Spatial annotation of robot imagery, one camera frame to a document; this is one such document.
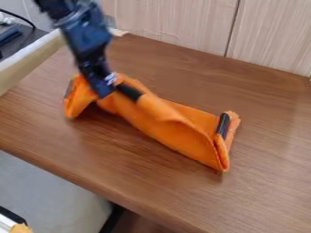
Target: floor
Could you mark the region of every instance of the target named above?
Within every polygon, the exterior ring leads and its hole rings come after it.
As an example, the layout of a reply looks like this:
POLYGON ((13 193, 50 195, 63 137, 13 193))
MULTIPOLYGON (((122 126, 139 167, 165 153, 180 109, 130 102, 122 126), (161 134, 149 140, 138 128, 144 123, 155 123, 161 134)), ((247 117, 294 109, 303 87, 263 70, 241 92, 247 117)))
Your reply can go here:
POLYGON ((103 198, 0 151, 0 206, 37 233, 98 233, 110 215, 103 198))

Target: black device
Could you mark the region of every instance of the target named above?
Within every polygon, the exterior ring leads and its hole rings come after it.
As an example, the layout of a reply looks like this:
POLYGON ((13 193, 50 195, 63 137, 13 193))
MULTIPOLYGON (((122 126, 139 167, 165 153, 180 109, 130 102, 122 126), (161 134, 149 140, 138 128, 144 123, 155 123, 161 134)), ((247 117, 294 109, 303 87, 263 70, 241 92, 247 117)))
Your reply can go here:
POLYGON ((0 47, 22 35, 18 24, 0 25, 0 47))

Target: cable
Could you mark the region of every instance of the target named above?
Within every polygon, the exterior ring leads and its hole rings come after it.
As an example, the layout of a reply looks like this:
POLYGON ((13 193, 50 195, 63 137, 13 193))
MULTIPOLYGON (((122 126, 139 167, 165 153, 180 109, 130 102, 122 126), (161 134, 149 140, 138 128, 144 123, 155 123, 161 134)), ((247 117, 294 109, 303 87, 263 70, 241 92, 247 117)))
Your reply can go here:
POLYGON ((11 16, 14 16, 14 17, 16 17, 16 18, 19 18, 19 19, 21 19, 21 20, 27 22, 27 23, 28 23, 30 26, 32 26, 34 29, 36 29, 36 26, 35 26, 31 21, 29 21, 28 19, 26 19, 26 18, 24 18, 24 17, 22 17, 22 16, 20 16, 20 15, 17 15, 17 14, 15 14, 15 13, 9 12, 9 11, 4 10, 4 9, 2 9, 2 8, 0 8, 0 12, 3 12, 3 13, 6 13, 6 14, 8 14, 8 15, 11 15, 11 16))

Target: orange cloth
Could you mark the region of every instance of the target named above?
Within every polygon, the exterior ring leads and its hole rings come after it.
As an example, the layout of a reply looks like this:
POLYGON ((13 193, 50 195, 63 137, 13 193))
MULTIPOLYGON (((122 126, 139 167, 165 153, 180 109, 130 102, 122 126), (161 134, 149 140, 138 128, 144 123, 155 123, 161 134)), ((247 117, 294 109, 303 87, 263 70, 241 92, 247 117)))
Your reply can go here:
POLYGON ((115 91, 98 99, 82 76, 76 76, 72 94, 65 100, 65 114, 77 117, 90 102, 104 110, 125 118, 134 127, 179 153, 218 171, 229 169, 228 151, 240 124, 239 116, 226 112, 231 119, 226 140, 216 133, 219 117, 161 99, 152 94, 138 80, 118 75, 116 82, 126 83, 144 94, 134 102, 115 91))

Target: cloth fold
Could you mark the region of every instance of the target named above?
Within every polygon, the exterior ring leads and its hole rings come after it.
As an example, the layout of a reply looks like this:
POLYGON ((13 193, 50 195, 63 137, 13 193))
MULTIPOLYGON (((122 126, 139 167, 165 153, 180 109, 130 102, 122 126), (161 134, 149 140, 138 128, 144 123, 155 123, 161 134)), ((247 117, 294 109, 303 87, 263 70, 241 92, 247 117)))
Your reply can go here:
POLYGON ((71 93, 65 99, 65 115, 77 117, 91 102, 96 101, 105 111, 125 118, 148 136, 218 171, 229 169, 228 151, 240 124, 239 116, 231 111, 226 139, 217 133, 219 116, 161 99, 138 80, 118 74, 116 85, 127 84, 142 95, 133 101, 121 92, 98 99, 85 79, 74 78, 71 93))

